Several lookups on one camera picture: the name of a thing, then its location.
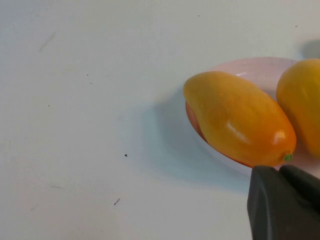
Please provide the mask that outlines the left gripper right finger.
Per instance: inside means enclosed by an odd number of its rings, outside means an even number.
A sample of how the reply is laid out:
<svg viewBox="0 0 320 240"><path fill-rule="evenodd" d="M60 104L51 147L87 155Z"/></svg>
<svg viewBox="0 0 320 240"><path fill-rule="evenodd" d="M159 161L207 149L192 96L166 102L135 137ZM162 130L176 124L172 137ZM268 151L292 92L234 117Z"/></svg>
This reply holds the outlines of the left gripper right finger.
<svg viewBox="0 0 320 240"><path fill-rule="evenodd" d="M279 172L298 194L312 206L314 211L319 213L320 180L293 165L284 165L279 169Z"/></svg>

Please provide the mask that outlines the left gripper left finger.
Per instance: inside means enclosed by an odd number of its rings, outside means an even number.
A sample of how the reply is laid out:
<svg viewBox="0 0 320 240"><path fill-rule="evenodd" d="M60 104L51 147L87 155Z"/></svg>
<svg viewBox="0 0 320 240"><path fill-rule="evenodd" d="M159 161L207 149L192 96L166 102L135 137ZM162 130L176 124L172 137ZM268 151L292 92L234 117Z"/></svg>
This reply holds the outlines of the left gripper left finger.
<svg viewBox="0 0 320 240"><path fill-rule="evenodd" d="M281 175L280 169L251 171L247 212L254 240L318 240L320 212Z"/></svg>

